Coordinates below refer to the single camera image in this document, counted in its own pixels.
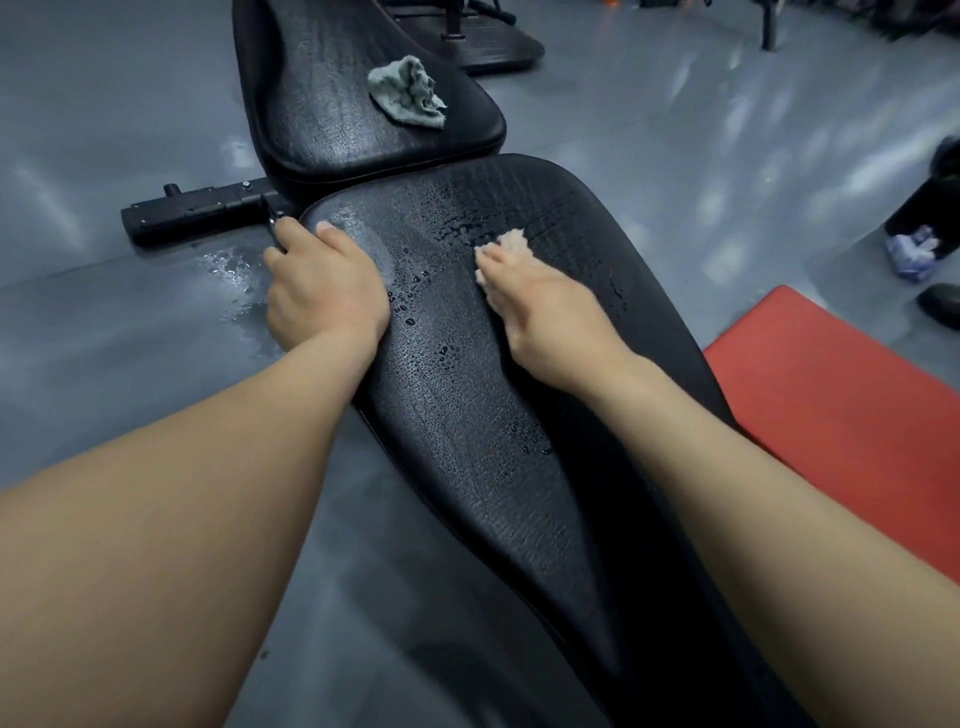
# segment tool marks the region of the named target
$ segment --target black shoe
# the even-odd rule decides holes
[[[960,331],[960,285],[935,283],[917,297],[917,303],[934,321]]]

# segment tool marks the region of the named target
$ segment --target hand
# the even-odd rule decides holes
[[[591,386],[637,358],[582,283],[497,245],[478,248],[476,262],[514,361],[544,384],[584,399]]]
[[[390,321],[387,289],[370,257],[329,223],[316,235],[292,218],[276,222],[276,239],[287,253],[268,248],[263,260],[274,274],[267,292],[267,324],[286,351],[322,331],[347,328],[373,337]]]

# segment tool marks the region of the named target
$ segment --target orange object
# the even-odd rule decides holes
[[[960,583],[960,396],[786,286],[706,355],[757,442]]]

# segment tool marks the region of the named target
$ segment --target crumpled towel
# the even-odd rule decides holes
[[[433,92],[433,79],[416,56],[375,68],[367,75],[367,88],[394,121],[431,129],[444,127],[446,117],[440,109],[446,109],[446,104]]]
[[[487,243],[486,245],[478,246],[476,250],[482,251],[485,248],[489,248],[493,245],[499,245],[505,251],[519,253],[524,257],[534,256],[534,252],[530,250],[530,246],[527,245],[527,239],[523,236],[523,230],[517,230],[516,228],[511,231],[506,231],[502,235],[498,235],[495,243]],[[481,271],[479,268],[477,268],[476,277],[477,283],[479,283],[480,287],[483,288],[484,293],[487,294],[487,301],[489,301],[490,292],[487,290],[487,279],[483,277],[483,271]]]

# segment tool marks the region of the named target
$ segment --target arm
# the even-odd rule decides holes
[[[631,353],[593,295],[478,253],[514,358],[582,399],[666,493],[734,612],[823,724],[960,724],[960,588]]]
[[[372,262],[282,220],[268,321],[289,353],[0,496],[0,723],[219,725],[388,320]]]

